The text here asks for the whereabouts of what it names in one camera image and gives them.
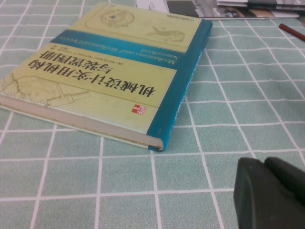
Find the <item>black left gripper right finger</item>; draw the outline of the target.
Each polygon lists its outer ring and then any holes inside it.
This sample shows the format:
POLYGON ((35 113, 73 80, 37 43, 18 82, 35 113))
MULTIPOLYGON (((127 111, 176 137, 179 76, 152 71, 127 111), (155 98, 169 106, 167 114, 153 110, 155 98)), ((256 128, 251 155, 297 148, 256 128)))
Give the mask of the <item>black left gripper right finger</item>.
POLYGON ((305 172, 277 157, 266 158, 264 164, 281 184, 293 193, 295 198, 304 206, 305 172))

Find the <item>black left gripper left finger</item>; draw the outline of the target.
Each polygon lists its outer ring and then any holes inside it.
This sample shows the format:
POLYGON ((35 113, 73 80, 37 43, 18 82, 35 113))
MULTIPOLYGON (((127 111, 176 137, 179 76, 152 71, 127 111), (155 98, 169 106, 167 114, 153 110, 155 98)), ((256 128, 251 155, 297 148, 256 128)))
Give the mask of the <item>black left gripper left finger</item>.
POLYGON ((239 159, 234 206, 240 229, 305 227, 305 206, 258 159, 239 159))

